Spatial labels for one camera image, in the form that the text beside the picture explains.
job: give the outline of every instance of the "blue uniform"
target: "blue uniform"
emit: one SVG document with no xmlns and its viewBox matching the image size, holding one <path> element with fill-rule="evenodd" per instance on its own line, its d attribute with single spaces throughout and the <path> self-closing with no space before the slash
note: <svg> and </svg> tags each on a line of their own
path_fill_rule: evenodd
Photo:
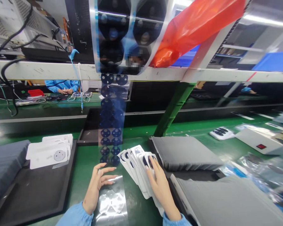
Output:
<svg viewBox="0 0 283 226">
<path fill-rule="evenodd" d="M 57 84 L 62 81 L 64 80 L 45 80 L 45 85 L 51 86 L 47 88 L 54 93 L 58 93 L 58 89 L 61 89 L 61 90 L 72 89 L 73 92 L 76 92 L 78 90 L 79 82 L 77 80 L 67 80 L 63 83 Z"/>
<path fill-rule="evenodd" d="M 82 203 L 83 202 L 80 202 L 70 207 L 56 226 L 90 226 L 93 214 L 91 216 L 87 214 Z M 170 221 L 164 213 L 163 226 L 191 226 L 191 224 L 183 215 L 181 215 L 180 221 Z"/>
</svg>

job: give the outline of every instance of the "wrist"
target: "wrist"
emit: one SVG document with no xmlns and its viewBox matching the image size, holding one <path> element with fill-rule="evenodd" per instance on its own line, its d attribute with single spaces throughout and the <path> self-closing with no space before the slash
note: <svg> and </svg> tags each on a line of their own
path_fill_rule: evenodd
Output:
<svg viewBox="0 0 283 226">
<path fill-rule="evenodd" d="M 82 202 L 82 206 L 83 206 L 83 209 L 85 210 L 85 212 L 88 214 L 88 215 L 92 215 L 93 214 L 93 210 L 88 208 L 88 205 L 86 204 L 86 200 L 83 200 Z"/>
<path fill-rule="evenodd" d="M 174 202 L 171 205 L 168 205 L 166 208 L 164 208 L 164 211 L 170 221 L 180 221 L 181 220 L 181 214 Z"/>
</svg>

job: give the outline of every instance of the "red box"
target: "red box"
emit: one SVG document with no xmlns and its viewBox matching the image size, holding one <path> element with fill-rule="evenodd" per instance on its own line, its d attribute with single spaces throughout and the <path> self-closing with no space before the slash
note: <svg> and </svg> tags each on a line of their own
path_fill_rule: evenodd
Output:
<svg viewBox="0 0 283 226">
<path fill-rule="evenodd" d="M 40 89 L 29 90 L 28 93 L 29 93 L 30 96 L 32 96 L 32 97 L 35 97 L 35 96 L 44 96 L 44 93 L 43 93 L 42 90 L 40 90 Z"/>
</svg>

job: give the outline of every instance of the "green metal post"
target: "green metal post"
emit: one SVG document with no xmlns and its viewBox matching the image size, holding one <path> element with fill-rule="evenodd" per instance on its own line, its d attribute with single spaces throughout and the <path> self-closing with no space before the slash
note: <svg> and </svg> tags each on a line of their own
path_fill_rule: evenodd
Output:
<svg viewBox="0 0 283 226">
<path fill-rule="evenodd" d="M 177 113 L 186 102 L 195 86 L 196 83 L 180 82 L 178 84 L 173 98 L 171 99 L 165 113 L 157 125 L 157 128 L 154 132 L 155 137 L 164 137 L 166 135 L 167 129 L 172 124 Z"/>
</svg>

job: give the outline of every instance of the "factory workstation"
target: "factory workstation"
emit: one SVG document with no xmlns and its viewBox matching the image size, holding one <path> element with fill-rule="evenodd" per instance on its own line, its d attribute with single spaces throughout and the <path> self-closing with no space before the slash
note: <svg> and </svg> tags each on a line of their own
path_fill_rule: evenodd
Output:
<svg viewBox="0 0 283 226">
<path fill-rule="evenodd" d="M 283 226 L 283 0 L 0 0 L 0 226 Z"/>
</svg>

